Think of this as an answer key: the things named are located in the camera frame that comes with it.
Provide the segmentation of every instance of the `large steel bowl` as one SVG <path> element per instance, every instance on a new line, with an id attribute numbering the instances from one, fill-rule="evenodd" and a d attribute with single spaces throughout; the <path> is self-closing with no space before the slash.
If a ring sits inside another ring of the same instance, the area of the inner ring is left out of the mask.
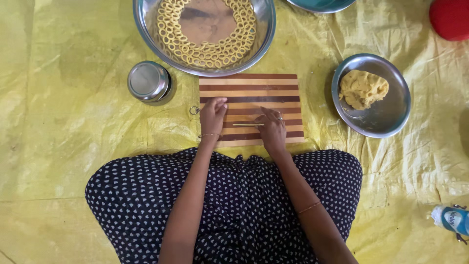
<path id="1" fill-rule="evenodd" d="M 351 70 L 364 70 L 383 77 L 389 91 L 370 108 L 356 110 L 339 100 L 340 81 Z M 389 61 L 373 54 L 356 54 L 345 59 L 335 70 L 332 99 L 340 117 L 355 131 L 371 138 L 387 138 L 399 132 L 410 113 L 410 92 L 402 74 Z"/>
<path id="2" fill-rule="evenodd" d="M 153 5 L 159 5 L 162 0 L 133 0 L 134 18 L 140 35 L 150 49 L 160 57 L 164 62 L 169 65 L 185 71 L 190 74 L 206 76 L 206 77 L 221 77 L 232 75 L 241 72 L 256 62 L 267 52 L 270 44 L 272 43 L 273 35 L 275 33 L 275 7 L 272 0 L 251 0 L 256 14 L 256 39 L 252 49 L 246 53 L 245 61 L 242 63 L 235 63 L 228 65 L 222 69 L 204 69 L 194 65 L 187 64 L 181 60 L 176 60 L 170 54 L 164 52 L 161 44 L 157 44 L 150 36 L 145 24 L 145 15 Z"/>
<path id="3" fill-rule="evenodd" d="M 313 13 L 335 13 L 346 9 L 356 0 L 288 0 L 294 6 Z"/>

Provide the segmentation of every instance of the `gold bangle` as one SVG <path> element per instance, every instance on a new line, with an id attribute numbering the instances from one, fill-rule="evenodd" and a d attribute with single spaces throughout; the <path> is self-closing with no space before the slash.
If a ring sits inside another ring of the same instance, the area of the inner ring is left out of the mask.
<path id="1" fill-rule="evenodd" d="M 321 203 L 321 201 L 318 201 L 317 203 L 315 203 L 315 204 L 313 204 L 313 205 L 309 206 L 308 208 L 306 208 L 306 209 L 304 209 L 304 210 L 301 210 L 301 211 L 299 211 L 297 214 L 299 215 L 299 214 L 301 214 L 301 213 L 304 213 L 304 212 L 308 211 L 309 209 L 311 209 L 311 208 L 315 207 L 316 205 L 318 205 L 318 204 L 320 204 L 320 203 Z"/>
<path id="2" fill-rule="evenodd" d="M 199 135 L 199 138 L 201 139 L 203 136 L 218 136 L 219 138 L 223 137 L 222 134 L 202 134 L 202 135 Z"/>

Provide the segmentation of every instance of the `black dress with white print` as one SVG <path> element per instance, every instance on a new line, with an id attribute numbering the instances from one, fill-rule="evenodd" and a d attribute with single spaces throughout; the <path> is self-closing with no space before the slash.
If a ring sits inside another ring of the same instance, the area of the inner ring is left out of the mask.
<path id="1" fill-rule="evenodd" d="M 91 177 L 86 201 L 121 263 L 158 262 L 166 220 L 196 152 L 116 159 Z M 346 240 L 360 196 L 359 161 L 334 149 L 293 160 Z M 213 153 L 194 263 L 318 263 L 274 163 Z"/>

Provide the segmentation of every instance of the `wooden cutting board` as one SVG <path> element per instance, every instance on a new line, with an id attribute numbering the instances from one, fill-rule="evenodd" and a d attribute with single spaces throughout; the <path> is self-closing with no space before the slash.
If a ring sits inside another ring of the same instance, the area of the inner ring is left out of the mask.
<path id="1" fill-rule="evenodd" d="M 228 98 L 223 137 L 217 147 L 262 145 L 259 131 L 252 124 L 262 114 L 261 106 L 282 113 L 287 127 L 287 143 L 304 142 L 300 94 L 296 74 L 235 74 L 226 77 L 200 77 L 200 108 L 211 97 Z"/>

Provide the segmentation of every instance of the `yellow dough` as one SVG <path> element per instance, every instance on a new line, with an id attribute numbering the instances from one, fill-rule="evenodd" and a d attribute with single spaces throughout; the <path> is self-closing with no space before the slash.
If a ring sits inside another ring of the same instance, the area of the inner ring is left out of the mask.
<path id="1" fill-rule="evenodd" d="M 345 97 L 347 104 L 357 110 L 365 110 L 376 101 L 383 100 L 389 83 L 382 77 L 363 70 L 352 70 L 340 82 L 339 100 Z"/>

